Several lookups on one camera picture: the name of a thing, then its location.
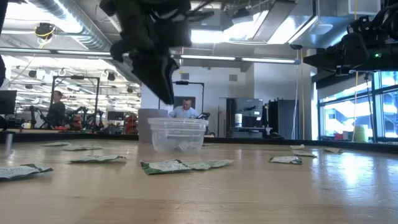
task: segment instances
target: black monitor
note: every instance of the black monitor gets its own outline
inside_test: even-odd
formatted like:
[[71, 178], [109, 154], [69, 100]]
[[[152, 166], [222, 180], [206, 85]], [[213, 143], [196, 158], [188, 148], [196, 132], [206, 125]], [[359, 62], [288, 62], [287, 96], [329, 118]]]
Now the black monitor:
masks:
[[108, 121], [124, 121], [124, 112], [109, 111], [107, 119]]
[[16, 98], [16, 90], [0, 90], [0, 114], [14, 114]]

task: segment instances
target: table surface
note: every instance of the table surface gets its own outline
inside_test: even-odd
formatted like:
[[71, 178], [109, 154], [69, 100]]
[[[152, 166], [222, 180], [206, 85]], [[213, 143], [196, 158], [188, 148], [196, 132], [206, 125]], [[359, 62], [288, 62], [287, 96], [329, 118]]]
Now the table surface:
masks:
[[[6, 224], [98, 223], [398, 223], [398, 160], [359, 151], [303, 164], [268, 163], [289, 146], [212, 144], [199, 155], [162, 155], [134, 141], [78, 140], [101, 150], [68, 152], [42, 143], [0, 151], [0, 166], [45, 163], [53, 172], [0, 182]], [[68, 164], [89, 154], [126, 156], [126, 163]], [[234, 159], [204, 172], [146, 175], [139, 161]]]

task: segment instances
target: man in white shirt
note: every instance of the man in white shirt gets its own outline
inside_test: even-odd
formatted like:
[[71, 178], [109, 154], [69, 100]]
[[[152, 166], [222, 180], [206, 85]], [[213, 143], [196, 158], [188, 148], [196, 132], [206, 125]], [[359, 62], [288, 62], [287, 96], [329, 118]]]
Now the man in white shirt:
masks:
[[191, 107], [192, 100], [184, 100], [182, 106], [174, 108], [169, 113], [171, 118], [196, 118], [198, 113]]

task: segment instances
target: person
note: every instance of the person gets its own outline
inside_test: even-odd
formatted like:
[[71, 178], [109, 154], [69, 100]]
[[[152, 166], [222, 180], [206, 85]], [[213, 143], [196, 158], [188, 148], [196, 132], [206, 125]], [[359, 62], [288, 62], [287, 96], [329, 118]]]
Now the person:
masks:
[[47, 120], [54, 127], [63, 126], [63, 120], [65, 118], [65, 105], [61, 102], [62, 93], [58, 90], [54, 91], [53, 101], [54, 103], [50, 106], [49, 113], [47, 114]]
[[191, 107], [192, 100], [184, 100], [182, 106], [174, 108], [169, 113], [171, 118], [196, 118], [198, 116], [197, 111]]

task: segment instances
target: plastic bin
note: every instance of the plastic bin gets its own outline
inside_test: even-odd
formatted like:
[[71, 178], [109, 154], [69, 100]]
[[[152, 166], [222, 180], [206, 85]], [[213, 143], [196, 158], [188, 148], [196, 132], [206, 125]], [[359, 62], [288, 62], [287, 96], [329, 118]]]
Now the plastic bin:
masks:
[[149, 118], [157, 152], [200, 152], [208, 121], [183, 118]]

